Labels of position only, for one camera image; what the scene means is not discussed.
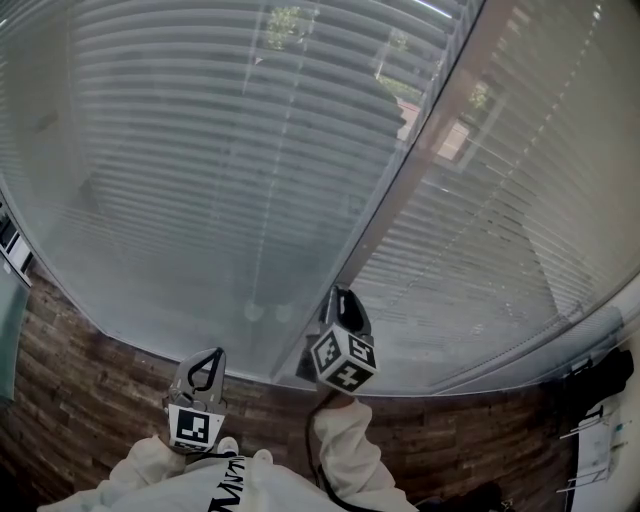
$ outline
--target white sleeve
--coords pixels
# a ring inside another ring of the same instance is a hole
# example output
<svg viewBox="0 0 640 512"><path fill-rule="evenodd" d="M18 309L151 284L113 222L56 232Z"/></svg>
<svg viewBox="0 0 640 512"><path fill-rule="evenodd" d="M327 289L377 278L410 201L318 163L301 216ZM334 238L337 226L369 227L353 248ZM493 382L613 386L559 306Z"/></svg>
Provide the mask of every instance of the white sleeve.
<svg viewBox="0 0 640 512"><path fill-rule="evenodd" d="M414 512L416 508L380 461L380 448L365 436L370 421L371 408L357 400L318 413L314 429L322 443L320 461L327 480L336 495L352 505Z"/></svg>
<svg viewBox="0 0 640 512"><path fill-rule="evenodd" d="M80 491L38 512L89 512L109 510L111 505L130 491L158 483L184 471L184 456L171 451L157 436L133 445L129 455L111 471L109 480L96 489Z"/></svg>

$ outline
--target brown wood paneling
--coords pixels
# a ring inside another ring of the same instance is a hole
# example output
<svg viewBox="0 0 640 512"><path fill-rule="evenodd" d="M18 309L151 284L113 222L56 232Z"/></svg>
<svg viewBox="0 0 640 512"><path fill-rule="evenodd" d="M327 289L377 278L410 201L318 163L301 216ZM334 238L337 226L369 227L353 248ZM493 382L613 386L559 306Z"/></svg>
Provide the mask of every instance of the brown wood paneling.
<svg viewBox="0 0 640 512"><path fill-rule="evenodd" d="M0 416L0 463L39 503L91 488L140 438L160 432L175 371L97 332L39 275L22 328L16 401ZM222 435L273 452L308 475L303 427L309 393L227 378ZM570 441L550 435L552 397L540 388L478 396L366 400L369 438L412 499L465 493L496 480L520 512L563 510Z"/></svg>

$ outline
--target white cloth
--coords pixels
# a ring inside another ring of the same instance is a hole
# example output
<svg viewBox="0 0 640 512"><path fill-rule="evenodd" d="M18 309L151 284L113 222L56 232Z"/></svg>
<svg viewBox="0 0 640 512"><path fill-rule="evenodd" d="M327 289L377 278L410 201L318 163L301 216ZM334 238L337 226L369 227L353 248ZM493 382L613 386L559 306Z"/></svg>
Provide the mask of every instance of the white cloth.
<svg viewBox="0 0 640 512"><path fill-rule="evenodd" d="M415 512L365 437L371 409L357 401L321 411L320 461L345 502L372 510ZM249 457L189 465L157 437L138 441L109 480L40 512L339 512L318 488L283 466Z"/></svg>

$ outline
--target black and white marker cube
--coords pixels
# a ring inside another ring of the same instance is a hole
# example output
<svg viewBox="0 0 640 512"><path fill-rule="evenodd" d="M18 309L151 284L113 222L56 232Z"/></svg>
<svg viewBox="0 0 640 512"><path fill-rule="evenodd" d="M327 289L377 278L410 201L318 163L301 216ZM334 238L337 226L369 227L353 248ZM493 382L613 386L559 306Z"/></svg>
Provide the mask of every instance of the black and white marker cube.
<svg viewBox="0 0 640 512"><path fill-rule="evenodd" d="M337 324L311 347L318 380L351 394L378 373L373 347Z"/></svg>
<svg viewBox="0 0 640 512"><path fill-rule="evenodd" d="M183 450L205 452L213 448L224 416L169 404L169 444Z"/></svg>

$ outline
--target window blinds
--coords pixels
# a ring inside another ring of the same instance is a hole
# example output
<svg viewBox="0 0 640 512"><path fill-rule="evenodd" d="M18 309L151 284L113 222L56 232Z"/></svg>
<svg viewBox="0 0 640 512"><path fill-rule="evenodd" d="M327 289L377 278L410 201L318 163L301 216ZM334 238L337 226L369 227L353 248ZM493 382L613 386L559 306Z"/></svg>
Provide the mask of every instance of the window blinds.
<svg viewBox="0 0 640 512"><path fill-rule="evenodd" d="M105 333L266 378L397 171L475 0L28 0L2 192Z"/></svg>
<svg viewBox="0 0 640 512"><path fill-rule="evenodd" d="M354 283L385 361L373 391L447 390L542 347L456 390L524 384L618 325L615 311L594 315L554 345L638 270L639 28L626 0L515 2Z"/></svg>

